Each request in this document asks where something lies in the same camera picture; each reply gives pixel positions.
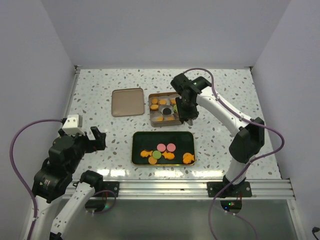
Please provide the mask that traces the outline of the black sandwich cookie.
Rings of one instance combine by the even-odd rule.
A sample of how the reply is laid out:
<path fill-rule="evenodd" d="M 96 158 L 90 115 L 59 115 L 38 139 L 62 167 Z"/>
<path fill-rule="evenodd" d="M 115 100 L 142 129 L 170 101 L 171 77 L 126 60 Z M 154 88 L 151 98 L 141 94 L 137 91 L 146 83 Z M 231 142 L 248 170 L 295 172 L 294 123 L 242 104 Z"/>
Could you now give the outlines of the black sandwich cookie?
<path fill-rule="evenodd" d="M 162 114 L 163 115 L 171 115 L 172 114 L 172 109 L 169 107 L 165 107 L 162 109 Z"/>

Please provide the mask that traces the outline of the orange flower cookie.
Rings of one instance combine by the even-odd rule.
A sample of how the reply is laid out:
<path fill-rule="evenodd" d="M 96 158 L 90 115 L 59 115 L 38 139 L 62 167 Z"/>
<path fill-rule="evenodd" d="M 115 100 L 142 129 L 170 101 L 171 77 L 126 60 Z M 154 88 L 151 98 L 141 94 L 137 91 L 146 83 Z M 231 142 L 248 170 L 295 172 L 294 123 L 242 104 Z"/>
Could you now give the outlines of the orange flower cookie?
<path fill-rule="evenodd" d="M 174 118 L 174 117 L 172 117 L 172 116 L 170 116 L 170 117 L 167 117 L 165 120 L 166 120 L 166 121 L 174 121 L 174 120 L 175 120 L 175 118 Z"/>

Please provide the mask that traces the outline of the orange dotted round cookie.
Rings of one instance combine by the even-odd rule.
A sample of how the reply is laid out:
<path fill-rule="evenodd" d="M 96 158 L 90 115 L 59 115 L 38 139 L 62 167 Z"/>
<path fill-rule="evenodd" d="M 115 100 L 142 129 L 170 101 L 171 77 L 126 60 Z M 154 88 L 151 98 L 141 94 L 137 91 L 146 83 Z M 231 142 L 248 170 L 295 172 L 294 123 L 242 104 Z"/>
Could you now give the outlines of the orange dotted round cookie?
<path fill-rule="evenodd" d="M 157 105 L 157 104 L 152 104 L 151 106 L 150 106 L 150 110 L 151 111 L 157 111 L 159 109 L 159 105 Z"/>

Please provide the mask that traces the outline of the gold tin lid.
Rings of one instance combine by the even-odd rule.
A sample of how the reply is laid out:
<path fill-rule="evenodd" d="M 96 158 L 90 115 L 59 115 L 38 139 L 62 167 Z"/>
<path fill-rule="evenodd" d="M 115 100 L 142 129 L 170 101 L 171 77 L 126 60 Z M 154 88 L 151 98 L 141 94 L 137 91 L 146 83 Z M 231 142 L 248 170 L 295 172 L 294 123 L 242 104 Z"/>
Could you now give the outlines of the gold tin lid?
<path fill-rule="evenodd" d="M 141 88 L 116 89 L 111 96 L 113 117 L 139 116 L 145 113 L 144 91 Z"/>

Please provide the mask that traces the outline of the silver metal tongs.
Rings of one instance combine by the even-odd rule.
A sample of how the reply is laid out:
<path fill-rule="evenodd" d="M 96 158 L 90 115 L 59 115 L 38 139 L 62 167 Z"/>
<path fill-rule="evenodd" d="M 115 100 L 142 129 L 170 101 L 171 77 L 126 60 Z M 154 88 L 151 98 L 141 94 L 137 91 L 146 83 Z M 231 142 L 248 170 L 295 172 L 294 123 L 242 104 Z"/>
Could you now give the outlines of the silver metal tongs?
<path fill-rule="evenodd" d="M 176 119 L 180 122 L 181 125 L 188 124 L 189 126 L 194 125 L 194 120 L 192 118 L 186 118 L 181 116 L 179 113 L 176 113 Z"/>

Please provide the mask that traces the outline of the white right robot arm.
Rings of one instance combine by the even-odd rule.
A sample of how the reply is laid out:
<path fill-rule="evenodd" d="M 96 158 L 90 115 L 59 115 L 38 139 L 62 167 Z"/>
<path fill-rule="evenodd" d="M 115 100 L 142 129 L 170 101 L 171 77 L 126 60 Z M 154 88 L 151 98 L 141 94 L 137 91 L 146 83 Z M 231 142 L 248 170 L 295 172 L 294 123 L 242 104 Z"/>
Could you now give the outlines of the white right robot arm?
<path fill-rule="evenodd" d="M 235 196 L 246 178 L 245 167 L 265 144 L 264 121 L 259 117 L 253 119 L 246 114 L 242 115 L 216 92 L 213 80 L 208 81 L 202 76 L 190 80 L 184 73 L 180 73 L 170 84 L 179 95 L 176 105 L 181 123 L 195 120 L 199 115 L 197 107 L 200 106 L 216 117 L 233 137 L 229 146 L 232 159 L 223 177 L 222 189 L 227 196 Z"/>

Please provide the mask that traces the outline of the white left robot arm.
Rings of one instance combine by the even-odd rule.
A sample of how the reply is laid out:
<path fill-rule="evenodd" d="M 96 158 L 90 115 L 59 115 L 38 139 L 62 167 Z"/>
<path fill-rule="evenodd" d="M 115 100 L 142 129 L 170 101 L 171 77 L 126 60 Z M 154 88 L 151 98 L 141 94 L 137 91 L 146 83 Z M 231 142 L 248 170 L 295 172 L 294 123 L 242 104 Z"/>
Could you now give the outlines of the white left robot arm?
<path fill-rule="evenodd" d="M 103 193 L 103 176 L 87 170 L 81 175 L 67 205 L 61 212 L 57 212 L 83 156 L 106 148 L 106 134 L 96 126 L 92 126 L 90 130 L 93 140 L 87 134 L 76 133 L 72 136 L 59 130 L 60 136 L 53 141 L 48 150 L 48 158 L 34 176 L 31 213 L 23 239 L 61 240 L 71 221 L 89 198 Z"/>

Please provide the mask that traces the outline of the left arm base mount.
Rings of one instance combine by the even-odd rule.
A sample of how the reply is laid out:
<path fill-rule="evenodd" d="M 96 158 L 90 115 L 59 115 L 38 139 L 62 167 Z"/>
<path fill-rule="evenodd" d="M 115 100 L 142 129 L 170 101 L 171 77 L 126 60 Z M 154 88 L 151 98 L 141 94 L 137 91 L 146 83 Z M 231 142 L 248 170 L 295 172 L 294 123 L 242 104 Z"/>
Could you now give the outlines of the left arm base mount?
<path fill-rule="evenodd" d="M 108 198 L 112 197 L 113 192 L 116 197 L 119 195 L 119 190 L 120 190 L 120 183 L 118 181 L 103 181 L 103 183 L 100 185 L 100 191 L 106 191 L 108 190 L 109 192 L 102 192 L 99 194 L 100 197 L 102 198 Z"/>

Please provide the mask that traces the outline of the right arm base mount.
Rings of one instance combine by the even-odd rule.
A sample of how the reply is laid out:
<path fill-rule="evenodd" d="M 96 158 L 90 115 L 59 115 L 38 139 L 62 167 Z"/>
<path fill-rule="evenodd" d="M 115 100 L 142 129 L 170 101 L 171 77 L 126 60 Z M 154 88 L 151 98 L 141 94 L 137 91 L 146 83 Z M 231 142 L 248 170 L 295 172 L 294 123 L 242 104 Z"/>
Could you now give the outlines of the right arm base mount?
<path fill-rule="evenodd" d="M 209 198 L 213 198 L 220 190 L 225 187 L 225 183 L 222 181 L 209 181 L 206 183 L 207 193 Z M 250 198 L 252 197 L 251 185 L 248 181 L 244 181 L 238 185 L 231 185 L 227 189 L 225 189 L 222 193 L 219 194 L 219 198 L 237 198 L 244 197 Z"/>

